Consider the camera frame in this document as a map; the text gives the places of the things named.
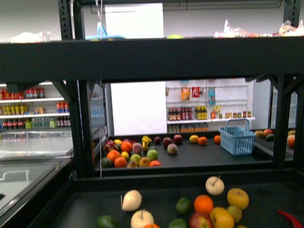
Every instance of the apple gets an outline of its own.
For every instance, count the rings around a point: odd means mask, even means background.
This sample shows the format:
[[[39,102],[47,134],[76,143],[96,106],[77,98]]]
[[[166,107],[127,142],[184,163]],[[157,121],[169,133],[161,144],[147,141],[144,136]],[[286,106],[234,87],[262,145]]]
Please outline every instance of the apple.
[[[234,219],[225,208],[215,207],[210,212],[210,219],[214,228],[234,228]]]
[[[161,162],[158,160],[154,160],[149,163],[149,166],[162,166]]]
[[[273,134],[273,131],[271,129],[265,129],[264,136],[266,137],[268,134]]]
[[[162,144],[164,149],[168,148],[168,145],[172,143],[172,139],[169,137],[164,137],[164,139],[162,140]]]
[[[182,135],[181,134],[176,134],[173,137],[173,141],[176,145],[181,145],[182,143]]]
[[[146,225],[153,224],[154,218],[152,214],[145,209],[138,210],[132,215],[131,228],[143,228]]]
[[[158,159],[158,153],[156,150],[149,150],[147,152],[147,158],[149,158],[150,161],[154,161]]]
[[[135,211],[142,203],[142,195],[137,190],[128,191],[124,197],[120,196],[123,211]]]
[[[141,154],[141,152],[143,151],[143,146],[139,143],[139,142],[135,142],[133,144],[133,152],[137,153],[137,154]]]
[[[137,166],[139,166],[139,162],[142,159],[142,157],[139,154],[132,154],[130,161],[135,162]]]
[[[227,211],[232,215],[234,223],[238,223],[242,219],[243,213],[240,208],[236,206],[229,206]]]
[[[223,193],[225,189],[224,182],[218,177],[209,177],[206,181],[206,190],[212,196],[218,196]]]
[[[156,136],[153,141],[156,145],[158,145],[158,144],[161,144],[162,139],[159,136]]]
[[[295,135],[295,130],[290,130],[287,134],[287,136],[290,136],[290,135]]]
[[[174,143],[171,143],[168,145],[168,153],[169,155],[177,155],[177,145],[175,145]]]
[[[190,228],[212,228],[212,222],[208,215],[194,213],[189,219]]]
[[[263,131],[255,131],[257,138],[264,139],[265,135]]]
[[[245,210],[249,205],[249,196],[242,189],[232,188],[228,191],[227,201],[229,205],[233,205],[241,210]]]
[[[147,157],[143,157],[139,161],[139,167],[147,167],[147,166],[149,166],[149,164],[150,164],[150,160]]]

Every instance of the pear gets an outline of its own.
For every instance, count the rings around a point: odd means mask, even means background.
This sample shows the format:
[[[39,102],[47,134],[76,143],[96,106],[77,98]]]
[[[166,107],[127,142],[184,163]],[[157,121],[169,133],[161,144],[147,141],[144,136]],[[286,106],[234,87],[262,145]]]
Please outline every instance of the pear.
[[[120,196],[123,211],[135,211],[142,203],[142,195],[137,190],[128,191],[125,196]]]
[[[131,218],[131,228],[143,228],[149,224],[154,224],[154,218],[145,209],[138,210]]]

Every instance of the white shelf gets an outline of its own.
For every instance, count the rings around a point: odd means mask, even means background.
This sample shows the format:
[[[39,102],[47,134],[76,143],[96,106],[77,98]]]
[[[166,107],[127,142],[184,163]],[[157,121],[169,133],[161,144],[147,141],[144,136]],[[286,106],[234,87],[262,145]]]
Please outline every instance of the white shelf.
[[[211,123],[211,122],[226,122],[228,120],[241,120],[243,118],[230,118],[230,119],[207,119],[207,120],[177,120],[177,121],[167,121],[167,124],[196,124],[196,123]],[[248,117],[248,120],[255,120],[255,117]]]
[[[43,101],[64,101],[64,98],[63,97],[57,97],[57,98],[0,100],[0,104],[4,104],[4,103],[30,103],[30,102],[43,102]]]
[[[52,116],[68,116],[70,113],[47,113],[47,114],[30,114],[30,115],[0,115],[0,119],[19,119],[19,118],[38,118]]]
[[[51,83],[51,82],[41,82],[41,83],[39,83],[38,84],[39,86],[50,86],[50,85],[53,85],[53,83]],[[0,84],[0,87],[6,87],[6,84]]]

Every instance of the green apple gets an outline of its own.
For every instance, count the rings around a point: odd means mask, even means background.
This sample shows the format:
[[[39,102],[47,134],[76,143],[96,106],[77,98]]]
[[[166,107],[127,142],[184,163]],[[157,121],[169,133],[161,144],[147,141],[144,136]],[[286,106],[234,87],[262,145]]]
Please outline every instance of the green apple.
[[[130,161],[135,162],[137,166],[139,166],[139,162],[141,161],[142,157],[139,154],[132,154]]]
[[[149,158],[150,161],[154,161],[158,159],[158,153],[156,150],[149,150],[147,152],[147,158]]]
[[[227,211],[232,215],[235,223],[238,223],[242,219],[242,211],[237,206],[229,206]]]

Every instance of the white apple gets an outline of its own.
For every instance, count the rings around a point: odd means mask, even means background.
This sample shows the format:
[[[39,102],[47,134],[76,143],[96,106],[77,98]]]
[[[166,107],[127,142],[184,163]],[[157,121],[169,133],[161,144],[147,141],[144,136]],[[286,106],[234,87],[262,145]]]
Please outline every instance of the white apple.
[[[218,196],[223,193],[225,189],[224,182],[218,177],[209,177],[206,181],[206,190],[210,195]]]
[[[154,218],[152,214],[145,209],[138,210],[131,218],[131,228],[143,228],[149,224],[154,224]]]
[[[137,210],[142,203],[142,195],[137,190],[128,191],[121,197],[121,206],[123,211]]]

